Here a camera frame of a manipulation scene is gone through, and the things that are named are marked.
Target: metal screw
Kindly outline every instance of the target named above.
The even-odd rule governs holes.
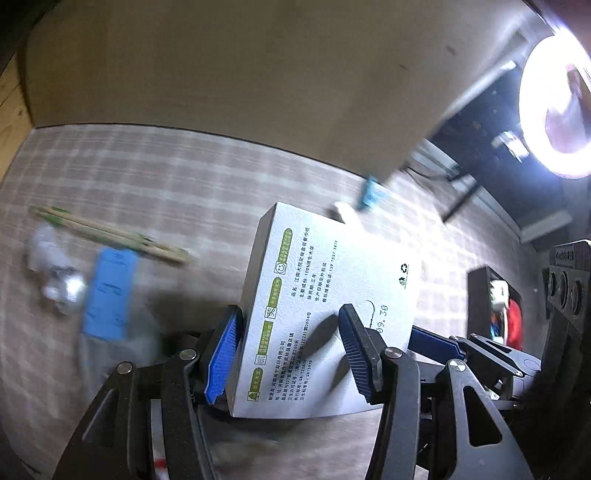
[[[193,358],[195,358],[196,356],[197,356],[197,352],[195,350],[190,349],[190,348],[187,348],[179,353],[179,357],[181,358],[181,360],[185,360],[185,361],[193,360]]]
[[[386,348],[386,350],[384,350],[384,354],[388,358],[396,360],[397,358],[400,358],[402,356],[402,351],[397,348],[394,348],[393,346],[389,346],[388,348]]]
[[[461,360],[450,360],[448,365],[456,372],[463,372],[466,369],[466,364]]]
[[[117,365],[117,373],[119,375],[128,374],[129,372],[131,372],[133,367],[134,366],[129,362],[121,362],[119,365]]]

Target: blue gripper pad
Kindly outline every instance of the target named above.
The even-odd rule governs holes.
[[[381,366],[381,360],[379,352],[350,303],[343,305],[339,310],[339,333],[357,391],[370,402],[376,387],[377,390],[381,389],[382,380],[378,372],[378,363]]]
[[[89,289],[83,333],[104,340],[125,338],[137,258],[131,250],[101,250]]]
[[[416,325],[413,325],[411,330],[408,349],[442,365],[445,365],[453,358],[466,359],[465,353],[462,352],[455,340],[442,337]]]
[[[207,344],[200,364],[205,367],[203,383],[205,399],[213,405],[223,393],[242,336],[242,310],[229,305]]]

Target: white box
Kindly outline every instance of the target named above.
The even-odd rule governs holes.
[[[230,413],[303,419],[371,406],[357,392],[337,327],[344,303],[406,350],[418,296],[415,252],[277,203],[259,222],[241,308],[246,333],[226,386]]]
[[[509,285],[505,280],[491,280],[491,305],[497,311],[509,308]]]

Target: checkered tablecloth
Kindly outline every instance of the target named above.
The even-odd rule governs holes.
[[[27,271],[25,242],[37,220],[29,205],[55,205],[192,252],[177,268],[142,258],[134,302],[169,331],[214,325],[237,303],[259,218],[277,201],[326,214],[355,204],[363,179],[318,161],[229,138],[122,125],[33,130],[0,188],[0,413],[19,456],[51,475],[86,402],[77,360],[80,316],[64,317],[41,298]],[[439,211],[448,185],[395,175],[391,194],[363,217],[370,232],[423,250],[415,322],[464,334],[465,272],[489,264],[537,318],[537,256],[499,220],[468,205],[447,226]],[[61,244],[89,278],[99,246],[63,229]],[[298,422],[284,446],[233,478],[363,478],[379,414]]]

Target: red object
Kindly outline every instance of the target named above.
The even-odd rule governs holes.
[[[507,309],[507,345],[517,350],[523,350],[523,326],[521,321],[521,309],[515,300],[509,300]]]
[[[159,470],[164,470],[166,468],[166,458],[155,458],[154,459],[154,468]]]

